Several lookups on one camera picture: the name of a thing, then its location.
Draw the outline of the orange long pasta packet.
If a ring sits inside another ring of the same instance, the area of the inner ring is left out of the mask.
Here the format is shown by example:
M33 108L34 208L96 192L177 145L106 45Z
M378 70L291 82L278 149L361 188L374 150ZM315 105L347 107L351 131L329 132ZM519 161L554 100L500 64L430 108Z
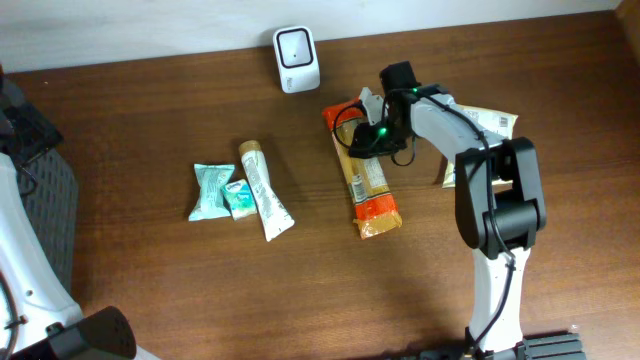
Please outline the orange long pasta packet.
M351 142L356 126L366 123L364 112L355 104L353 99L326 107L322 116L330 131L354 206L353 222L360 238L367 239L400 227L402 218L379 160L352 158L348 149L340 144L340 141Z

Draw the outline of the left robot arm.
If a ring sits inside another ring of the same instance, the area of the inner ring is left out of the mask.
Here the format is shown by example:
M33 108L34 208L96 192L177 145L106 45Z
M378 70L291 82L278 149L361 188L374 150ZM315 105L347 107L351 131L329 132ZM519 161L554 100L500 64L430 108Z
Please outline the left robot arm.
M78 183L61 133L1 79L1 356L153 358L124 314L83 313L71 295Z

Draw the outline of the white barcode scanner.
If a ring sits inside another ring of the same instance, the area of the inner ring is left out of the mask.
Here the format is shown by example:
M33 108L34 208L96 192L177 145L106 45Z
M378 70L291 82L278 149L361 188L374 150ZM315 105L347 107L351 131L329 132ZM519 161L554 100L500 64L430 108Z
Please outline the white barcode scanner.
M308 27L277 29L272 42L284 93L306 92L319 87L319 62L313 33Z

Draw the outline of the grey plastic mesh basket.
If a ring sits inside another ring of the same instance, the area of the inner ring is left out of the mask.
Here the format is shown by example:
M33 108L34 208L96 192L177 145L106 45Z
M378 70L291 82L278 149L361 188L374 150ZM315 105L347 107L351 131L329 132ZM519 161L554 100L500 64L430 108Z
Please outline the grey plastic mesh basket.
M62 286L72 282L78 183L56 151L63 135L10 79L1 78L1 153L10 157L26 214Z

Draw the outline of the white beige tube packet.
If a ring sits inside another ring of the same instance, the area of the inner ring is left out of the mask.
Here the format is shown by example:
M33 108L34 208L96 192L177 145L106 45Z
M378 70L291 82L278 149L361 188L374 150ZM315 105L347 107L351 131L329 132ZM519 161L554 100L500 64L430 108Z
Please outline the white beige tube packet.
M239 146L239 153L257 204L266 241L271 242L290 229L295 224L295 220L271 186L267 161L259 142L256 140L243 142Z

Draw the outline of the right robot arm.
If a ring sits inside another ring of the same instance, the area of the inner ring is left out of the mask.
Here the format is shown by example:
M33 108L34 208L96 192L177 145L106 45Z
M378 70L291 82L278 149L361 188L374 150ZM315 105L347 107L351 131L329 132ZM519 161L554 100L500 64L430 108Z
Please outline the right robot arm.
M537 153L469 117L439 84L423 85L409 62L384 68L381 96L362 91L365 121L346 149L350 157L394 156L422 138L454 164L455 220L474 260L474 307L464 356L523 359L520 324L524 267L547 215Z

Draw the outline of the small green tissue pack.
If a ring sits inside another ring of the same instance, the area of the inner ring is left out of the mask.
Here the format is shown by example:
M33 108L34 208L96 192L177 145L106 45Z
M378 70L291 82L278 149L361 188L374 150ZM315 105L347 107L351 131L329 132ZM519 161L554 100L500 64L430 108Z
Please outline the small green tissue pack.
M257 213L251 188L245 179L226 184L222 192L235 221Z

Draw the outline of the yellow snack chip bag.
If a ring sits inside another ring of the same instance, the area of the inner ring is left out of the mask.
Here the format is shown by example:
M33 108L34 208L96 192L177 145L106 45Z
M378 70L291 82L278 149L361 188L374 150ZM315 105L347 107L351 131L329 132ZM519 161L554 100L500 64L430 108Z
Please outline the yellow snack chip bag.
M518 119L518 116L516 114L462 104L460 104L459 107L466 113L468 117L470 117L472 120L477 121L488 131L497 133L508 139L512 138L513 128ZM442 187L454 188L455 178L455 166L453 163L449 162L445 170Z

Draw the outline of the pale green packet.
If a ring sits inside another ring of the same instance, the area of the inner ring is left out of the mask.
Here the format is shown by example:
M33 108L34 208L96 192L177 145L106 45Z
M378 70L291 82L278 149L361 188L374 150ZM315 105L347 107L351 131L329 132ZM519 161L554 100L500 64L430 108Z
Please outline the pale green packet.
M230 211L224 204L222 188L229 182L234 171L235 166L233 164L194 165L200 192L196 205L188 216L189 221L195 222L231 216Z

